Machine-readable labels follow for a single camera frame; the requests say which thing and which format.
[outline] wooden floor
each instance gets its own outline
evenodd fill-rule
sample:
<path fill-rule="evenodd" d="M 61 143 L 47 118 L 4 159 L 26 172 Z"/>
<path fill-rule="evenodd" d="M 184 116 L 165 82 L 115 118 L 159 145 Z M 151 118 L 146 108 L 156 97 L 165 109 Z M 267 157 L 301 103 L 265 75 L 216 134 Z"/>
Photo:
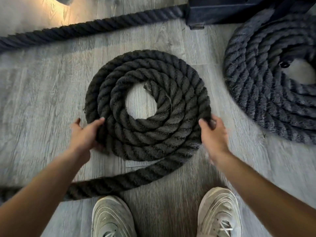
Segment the wooden floor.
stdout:
<path fill-rule="evenodd" d="M 0 0 L 0 36 L 186 3 L 187 0 Z M 229 129 L 230 148 L 285 191 L 316 207 L 316 147 L 289 142 L 261 130 L 234 103 L 223 83 L 222 62 L 237 25 L 191 31 L 174 20 L 105 35 L 0 55 L 0 184 L 27 184 L 67 147 L 70 123 L 84 118 L 85 92 L 102 65 L 127 51 L 153 49 L 174 54 L 204 80 L 213 113 Z M 156 104 L 141 86 L 127 97 L 136 118 L 154 114 Z M 149 163 L 122 161 L 93 151 L 75 180 L 111 176 Z M 212 187 L 229 185 L 208 163 L 203 148 L 163 179 L 121 193 L 139 236 L 195 236 L 197 211 Z M 269 236 L 237 196 L 243 236 Z M 43 236 L 90 235 L 96 199 L 61 203 Z"/>

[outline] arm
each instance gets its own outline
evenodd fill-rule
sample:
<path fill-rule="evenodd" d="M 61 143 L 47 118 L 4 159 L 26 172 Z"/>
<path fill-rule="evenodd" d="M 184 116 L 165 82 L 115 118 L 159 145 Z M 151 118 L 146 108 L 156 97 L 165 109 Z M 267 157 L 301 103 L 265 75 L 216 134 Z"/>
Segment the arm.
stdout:
<path fill-rule="evenodd" d="M 0 207 L 1 236 L 40 236 L 79 169 L 90 159 L 98 127 L 104 118 L 82 129 L 71 125 L 69 147 Z"/>
<path fill-rule="evenodd" d="M 215 129 L 200 120 L 202 142 L 211 162 L 223 172 L 245 203 L 274 237 L 316 236 L 316 210 L 294 198 L 228 149 L 227 131 L 223 121 L 212 116 Z"/>

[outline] gray rope coil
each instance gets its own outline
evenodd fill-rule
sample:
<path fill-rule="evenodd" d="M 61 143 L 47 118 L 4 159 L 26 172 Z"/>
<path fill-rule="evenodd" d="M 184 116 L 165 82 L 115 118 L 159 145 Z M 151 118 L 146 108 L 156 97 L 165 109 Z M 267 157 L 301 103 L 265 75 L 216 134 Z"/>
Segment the gray rope coil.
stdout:
<path fill-rule="evenodd" d="M 316 85 L 304 85 L 282 71 L 295 58 L 314 68 L 316 19 L 289 14 L 268 23 L 263 10 L 231 37 L 224 58 L 227 87 L 257 124 L 288 140 L 316 144 Z"/>
<path fill-rule="evenodd" d="M 0 53 L 133 26 L 184 18 L 186 4 L 0 37 Z"/>
<path fill-rule="evenodd" d="M 125 96 L 134 84 L 157 102 L 156 114 L 134 119 L 125 109 Z M 86 94 L 88 123 L 105 117 L 97 141 L 123 159 L 158 162 L 133 172 L 72 183 L 64 200 L 109 195 L 158 180 L 181 167 L 201 144 L 198 120 L 210 119 L 207 90 L 197 71 L 174 55 L 132 51 L 104 65 Z M 4 202 L 19 188 L 0 188 Z"/>

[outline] forearm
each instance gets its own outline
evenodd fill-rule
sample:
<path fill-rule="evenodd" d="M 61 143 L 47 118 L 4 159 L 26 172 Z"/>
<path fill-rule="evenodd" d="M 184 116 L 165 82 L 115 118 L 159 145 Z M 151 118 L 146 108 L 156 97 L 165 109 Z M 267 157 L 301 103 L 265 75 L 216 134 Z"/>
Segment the forearm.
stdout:
<path fill-rule="evenodd" d="M 1 236 L 40 236 L 82 165 L 65 151 L 0 207 Z"/>
<path fill-rule="evenodd" d="M 267 181 L 232 154 L 219 156 L 216 165 L 273 236 L 316 235 L 316 210 Z"/>

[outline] white sneaker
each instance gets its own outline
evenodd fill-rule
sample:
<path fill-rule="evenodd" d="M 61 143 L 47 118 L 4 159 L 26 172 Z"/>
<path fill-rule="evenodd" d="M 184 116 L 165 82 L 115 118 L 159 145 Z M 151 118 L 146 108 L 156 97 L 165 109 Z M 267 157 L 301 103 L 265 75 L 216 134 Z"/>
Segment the white sneaker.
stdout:
<path fill-rule="evenodd" d="M 235 195 L 221 187 L 208 191 L 200 203 L 197 224 L 197 237 L 241 237 L 241 220 Z"/>
<path fill-rule="evenodd" d="M 136 237 L 127 204 L 117 196 L 99 199 L 92 212 L 92 237 Z"/>

